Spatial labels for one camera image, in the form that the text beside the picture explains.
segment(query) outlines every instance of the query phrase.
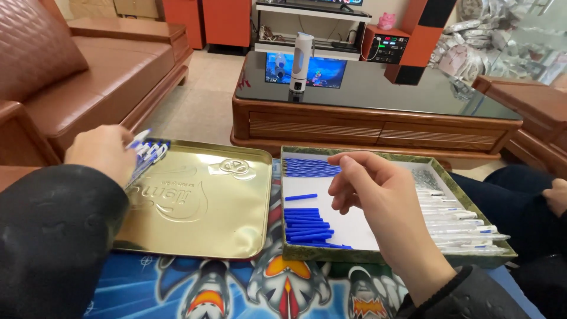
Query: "table drawer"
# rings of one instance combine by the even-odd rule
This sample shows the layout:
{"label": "table drawer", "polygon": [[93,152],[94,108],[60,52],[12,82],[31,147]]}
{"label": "table drawer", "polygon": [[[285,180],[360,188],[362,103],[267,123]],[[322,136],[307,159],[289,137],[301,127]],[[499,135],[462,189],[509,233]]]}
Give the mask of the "table drawer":
{"label": "table drawer", "polygon": [[378,145],[491,150],[506,131],[387,122]]}
{"label": "table drawer", "polygon": [[375,145],[383,121],[250,112],[250,138]]}

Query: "pants leg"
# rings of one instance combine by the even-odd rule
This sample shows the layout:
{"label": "pants leg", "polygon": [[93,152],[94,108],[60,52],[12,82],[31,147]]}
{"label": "pants leg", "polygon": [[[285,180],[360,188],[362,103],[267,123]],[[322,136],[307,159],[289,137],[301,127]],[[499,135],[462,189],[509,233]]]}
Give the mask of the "pants leg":
{"label": "pants leg", "polygon": [[520,256],[519,263],[559,252],[560,223],[541,195],[450,174],[498,231],[511,236],[508,243]]}
{"label": "pants leg", "polygon": [[492,172],[484,181],[510,191],[539,195],[551,188],[554,179],[551,174],[527,165],[510,165]]}

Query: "wooden coffee table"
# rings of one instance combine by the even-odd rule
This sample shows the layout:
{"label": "wooden coffee table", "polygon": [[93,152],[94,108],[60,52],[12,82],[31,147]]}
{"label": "wooden coffee table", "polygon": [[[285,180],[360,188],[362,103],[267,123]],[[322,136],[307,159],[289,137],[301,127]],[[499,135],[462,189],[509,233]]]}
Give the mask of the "wooden coffee table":
{"label": "wooden coffee table", "polygon": [[266,80],[266,53],[250,52],[232,98],[231,142],[275,157],[296,145],[430,156],[471,169],[499,159],[522,126],[518,114],[439,70],[426,69],[418,86],[393,85],[383,73],[382,64],[348,61],[339,89],[294,95]]}

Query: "tv screen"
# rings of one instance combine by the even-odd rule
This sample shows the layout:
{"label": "tv screen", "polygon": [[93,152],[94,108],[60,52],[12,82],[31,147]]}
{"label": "tv screen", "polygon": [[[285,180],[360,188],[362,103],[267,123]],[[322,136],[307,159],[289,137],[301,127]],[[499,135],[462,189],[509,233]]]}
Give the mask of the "tv screen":
{"label": "tv screen", "polygon": [[[266,54],[266,82],[289,84],[293,54]],[[313,57],[309,60],[307,86],[329,87],[340,89],[342,77],[345,75],[346,60],[335,58]]]}
{"label": "tv screen", "polygon": [[362,0],[311,0],[311,1],[340,3],[340,4],[344,3],[344,4],[349,5],[349,6],[362,6]]}

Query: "white water bottle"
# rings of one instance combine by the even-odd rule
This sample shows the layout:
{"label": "white water bottle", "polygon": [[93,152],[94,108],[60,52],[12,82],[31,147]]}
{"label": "white water bottle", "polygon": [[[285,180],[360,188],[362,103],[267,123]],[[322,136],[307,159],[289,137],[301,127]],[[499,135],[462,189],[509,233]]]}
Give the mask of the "white water bottle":
{"label": "white water bottle", "polygon": [[315,55],[315,37],[298,32],[295,40],[293,66],[291,67],[291,81],[289,89],[295,93],[303,93],[307,83],[309,59]]}

